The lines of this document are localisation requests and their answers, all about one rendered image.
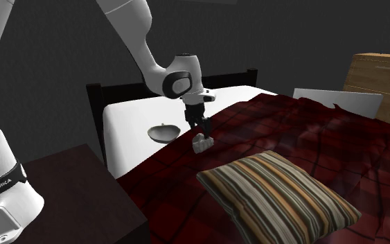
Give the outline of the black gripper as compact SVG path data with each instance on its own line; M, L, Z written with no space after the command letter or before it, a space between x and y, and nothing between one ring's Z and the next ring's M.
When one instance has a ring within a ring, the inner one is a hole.
M211 133L211 120L209 117L204 117L204 103L198 103L196 105L185 105L185 108L185 119L189 123L190 128L193 129L199 123L204 138L208 139Z

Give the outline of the small white figure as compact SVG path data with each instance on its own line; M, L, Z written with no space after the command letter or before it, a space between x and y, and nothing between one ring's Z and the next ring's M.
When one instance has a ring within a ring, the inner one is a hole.
M192 147L195 154L202 153L214 144L212 137L205 138L202 133L198 133L192 139Z

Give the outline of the grey bowl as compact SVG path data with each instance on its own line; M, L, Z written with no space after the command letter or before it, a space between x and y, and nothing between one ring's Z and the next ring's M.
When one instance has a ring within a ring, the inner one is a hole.
M156 125L148 129L147 134L151 140L157 143L171 143L180 134L181 130L176 125Z

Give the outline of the dark-framed bed with white mattress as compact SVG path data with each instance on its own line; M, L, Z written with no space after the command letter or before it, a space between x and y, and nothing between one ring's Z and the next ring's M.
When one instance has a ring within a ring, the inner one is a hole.
M224 108L248 101L264 89L256 86L258 72L204 76L202 83L216 93L216 100L205 105L211 117ZM148 130L157 125L175 125L184 134L190 130L185 120L185 106L180 99L169 99L150 92L143 82L128 85L86 86L106 168L119 178L164 145L153 141Z

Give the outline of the dark red plaid blanket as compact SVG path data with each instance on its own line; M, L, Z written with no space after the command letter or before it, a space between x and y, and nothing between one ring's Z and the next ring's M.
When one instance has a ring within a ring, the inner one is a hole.
M390 244L390 124L307 98L259 94L211 118L214 144L197 154L189 130L118 183L148 219L152 244L245 244L196 175L272 150L362 214L315 244Z

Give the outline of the brown striped pillow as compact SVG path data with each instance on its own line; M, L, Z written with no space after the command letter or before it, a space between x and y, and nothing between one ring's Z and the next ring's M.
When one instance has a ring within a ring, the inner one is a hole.
M245 244L314 244L362 216L338 193L270 150L201 171L197 180Z

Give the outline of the dark red robot stand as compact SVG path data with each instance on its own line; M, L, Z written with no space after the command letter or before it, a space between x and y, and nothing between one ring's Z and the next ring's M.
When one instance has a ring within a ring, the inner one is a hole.
M44 208L12 244L151 244L147 218L87 144L23 167Z

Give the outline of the light wooden chest of drawers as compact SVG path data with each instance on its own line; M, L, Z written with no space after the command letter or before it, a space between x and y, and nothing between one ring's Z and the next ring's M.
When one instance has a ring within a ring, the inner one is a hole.
M382 94L376 118L390 123L390 54L357 53L343 86L345 92Z

